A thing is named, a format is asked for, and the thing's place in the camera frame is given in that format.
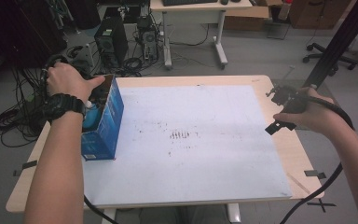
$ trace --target desk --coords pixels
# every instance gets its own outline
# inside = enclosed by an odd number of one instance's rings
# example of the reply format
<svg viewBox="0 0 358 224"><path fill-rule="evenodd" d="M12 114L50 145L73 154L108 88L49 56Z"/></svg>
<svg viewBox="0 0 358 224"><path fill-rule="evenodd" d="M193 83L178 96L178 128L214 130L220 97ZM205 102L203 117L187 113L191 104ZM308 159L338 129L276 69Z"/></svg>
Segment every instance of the desk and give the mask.
<svg viewBox="0 0 358 224"><path fill-rule="evenodd" d="M162 0L151 0L150 9L154 12L162 12L162 23L164 31L164 62L168 69L172 69L170 40L167 36L167 25L170 23L218 23L217 36L213 37L217 54L219 55L222 68L228 63L226 54L223 51L221 38L225 14L227 9L241 9L251 7L248 0L242 0L238 3L228 1L227 5L222 5L220 0L216 3L204 3L182 6L162 5Z"/></svg>
<svg viewBox="0 0 358 224"><path fill-rule="evenodd" d="M180 87L180 86L222 86L222 85L248 85L252 86L255 91L255 97L263 112L263 118L266 123L273 121L272 115L281 110L280 107L273 104L269 98L266 97L266 92L272 88L272 83L266 76L215 76L215 77L125 77L117 79L118 86L124 87ZM38 160L44 142L48 135L49 126L46 125L42 131L34 150L29 158L29 161ZM304 151L296 132L290 132L282 129L272 136L272 140L277 149L279 158L282 163L282 168L286 173L287 181L292 191L291 199L305 198L317 188L321 186L317 177L307 177L304 174L305 170L312 170L312 166ZM20 179L13 189L13 192L7 202L7 211L9 212L23 212L25 208L26 198L32 182L35 167L25 169ZM238 200L220 201L220 203L239 203ZM177 205L183 203L159 203L158 205ZM153 206L154 204L132 204L136 206ZM108 207L126 207L125 204L100 206L101 208Z"/></svg>

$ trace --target blue box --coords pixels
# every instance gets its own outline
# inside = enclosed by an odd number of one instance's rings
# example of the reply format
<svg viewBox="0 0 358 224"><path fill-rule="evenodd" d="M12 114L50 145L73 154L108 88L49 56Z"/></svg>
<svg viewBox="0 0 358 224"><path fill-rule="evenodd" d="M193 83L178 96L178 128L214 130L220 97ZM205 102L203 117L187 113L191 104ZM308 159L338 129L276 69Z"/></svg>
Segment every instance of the blue box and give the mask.
<svg viewBox="0 0 358 224"><path fill-rule="evenodd" d="M81 154L86 161L115 158L124 104L116 79L112 79L98 128L81 136Z"/></svg>

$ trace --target table leg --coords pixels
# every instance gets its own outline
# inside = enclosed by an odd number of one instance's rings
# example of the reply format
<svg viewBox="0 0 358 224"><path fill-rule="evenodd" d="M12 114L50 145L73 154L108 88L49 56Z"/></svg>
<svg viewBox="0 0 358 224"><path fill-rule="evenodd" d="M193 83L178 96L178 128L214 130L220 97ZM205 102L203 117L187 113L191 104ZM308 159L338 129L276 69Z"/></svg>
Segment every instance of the table leg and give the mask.
<svg viewBox="0 0 358 224"><path fill-rule="evenodd" d="M216 46L217 54L219 55L220 63L222 65L222 69L225 68L226 64L228 64L226 54L223 51L221 39L222 39L222 33L223 33L223 25L225 23L225 15L226 11L222 10L219 13L219 23L217 26L217 36L213 37L214 45Z"/></svg>
<svg viewBox="0 0 358 224"><path fill-rule="evenodd" d="M103 211L103 213L108 217L112 218L113 220L115 220L116 208L107 208ZM102 224L110 224L110 222L103 218Z"/></svg>
<svg viewBox="0 0 358 224"><path fill-rule="evenodd" d="M172 60L171 60L171 49L170 49L170 39L167 34L167 12L162 12L162 30L164 32L164 63L165 67L172 69Z"/></svg>
<svg viewBox="0 0 358 224"><path fill-rule="evenodd" d="M237 203L227 204L228 220L231 223L241 223L240 205Z"/></svg>

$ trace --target keyboard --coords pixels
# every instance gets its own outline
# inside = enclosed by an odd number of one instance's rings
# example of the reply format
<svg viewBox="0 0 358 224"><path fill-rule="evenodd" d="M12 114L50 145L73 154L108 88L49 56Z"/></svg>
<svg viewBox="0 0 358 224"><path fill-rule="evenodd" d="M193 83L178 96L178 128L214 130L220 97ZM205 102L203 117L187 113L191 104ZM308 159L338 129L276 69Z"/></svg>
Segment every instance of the keyboard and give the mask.
<svg viewBox="0 0 358 224"><path fill-rule="evenodd" d="M162 0L162 4L167 6L180 6L180 5L191 5L201 3L215 3L217 0Z"/></svg>

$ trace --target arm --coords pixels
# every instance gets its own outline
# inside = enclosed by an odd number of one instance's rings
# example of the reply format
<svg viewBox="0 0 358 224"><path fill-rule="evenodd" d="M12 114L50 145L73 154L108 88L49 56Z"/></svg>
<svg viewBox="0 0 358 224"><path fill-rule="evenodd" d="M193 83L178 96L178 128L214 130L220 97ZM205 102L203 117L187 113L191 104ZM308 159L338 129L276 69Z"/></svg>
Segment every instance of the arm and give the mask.
<svg viewBox="0 0 358 224"><path fill-rule="evenodd" d="M51 94L67 93L83 102L103 81L104 77L86 81L65 63L56 63L48 70ZM24 223L83 222L82 121L83 116L76 112L53 120L34 173Z"/></svg>
<svg viewBox="0 0 358 224"><path fill-rule="evenodd" d="M314 89L309 89L309 95L333 103L332 99L320 96ZM342 167L358 209L357 133L336 113L314 103L309 103L307 110L302 114L277 114L274 115L274 118L307 126L311 130L325 135L332 142L341 159Z"/></svg>

